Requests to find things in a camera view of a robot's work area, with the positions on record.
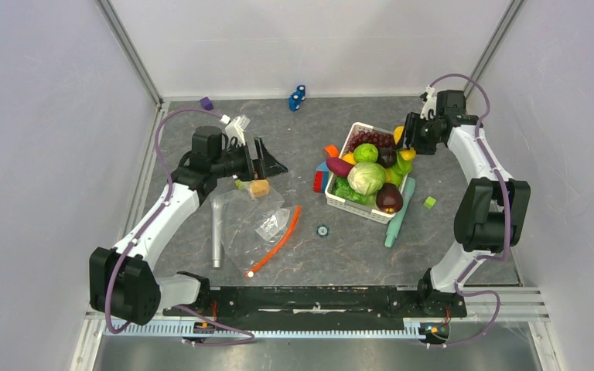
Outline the small green fake fruit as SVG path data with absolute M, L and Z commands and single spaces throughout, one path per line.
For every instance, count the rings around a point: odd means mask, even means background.
M 363 143 L 357 146 L 353 151 L 353 159 L 356 163 L 371 162 L 375 163 L 378 160 L 378 148 L 371 143 Z

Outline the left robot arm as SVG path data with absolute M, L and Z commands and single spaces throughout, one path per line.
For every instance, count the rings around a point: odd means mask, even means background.
M 212 305 L 205 277 L 177 273 L 157 278 L 154 266 L 183 222 L 215 190 L 219 179 L 254 181 L 288 172 L 261 138 L 230 143 L 220 128 L 198 127 L 191 149 L 171 172 L 148 213 L 112 248 L 98 247 L 89 259 L 90 306 L 108 317 L 145 325 L 159 310 L 184 305 L 194 315 Z

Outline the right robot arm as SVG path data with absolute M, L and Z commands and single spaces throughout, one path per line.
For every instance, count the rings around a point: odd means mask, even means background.
M 407 115 L 398 144 L 418 155 L 434 155 L 445 145 L 467 181 L 454 218 L 454 242 L 418 282 L 418 310 L 436 315 L 462 299 L 464 284 L 481 264 L 508 258 L 521 238 L 531 187 L 496 159 L 482 117 L 468 114 L 461 90 L 436 92 L 428 86 L 420 98 L 422 111 Z

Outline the purple fake sweet potato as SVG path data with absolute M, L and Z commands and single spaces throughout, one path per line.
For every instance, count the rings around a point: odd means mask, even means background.
M 340 178 L 347 178 L 354 167 L 354 165 L 341 158 L 328 158 L 326 166 L 334 175 Z

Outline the fake yellow corn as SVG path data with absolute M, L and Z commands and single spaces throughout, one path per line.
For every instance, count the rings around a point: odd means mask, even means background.
M 402 148 L 402 145 L 398 145 L 398 142 L 401 139 L 403 132 L 404 132 L 403 125 L 396 127 L 393 131 L 395 149 L 396 149 L 397 153 L 401 156 L 402 159 L 404 159 L 407 162 L 410 162 L 415 158 L 416 151 L 413 148 L 404 149 L 404 148 Z

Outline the dark maroon fake fruit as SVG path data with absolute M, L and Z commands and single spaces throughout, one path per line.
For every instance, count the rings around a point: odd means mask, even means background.
M 397 213 L 404 206 L 404 199 L 396 185 L 384 183 L 375 196 L 376 207 L 383 213 Z

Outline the fake green cabbage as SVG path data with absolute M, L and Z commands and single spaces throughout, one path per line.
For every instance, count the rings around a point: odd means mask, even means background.
M 369 196 L 383 187 L 386 170 L 375 162 L 359 162 L 352 167 L 346 179 L 352 190 L 363 196 Z

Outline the clear zip top bag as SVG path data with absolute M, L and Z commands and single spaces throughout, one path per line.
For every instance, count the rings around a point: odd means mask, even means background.
M 249 279 L 289 242 L 301 216 L 301 206 L 287 206 L 272 187 L 255 199 L 249 184 L 215 197 L 222 205 L 222 242 L 225 257 Z

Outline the small dark purple fruit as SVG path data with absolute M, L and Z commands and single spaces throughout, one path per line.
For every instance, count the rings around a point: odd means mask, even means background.
M 384 168 L 392 167 L 398 159 L 398 153 L 393 148 L 379 148 L 377 155 L 377 164 Z

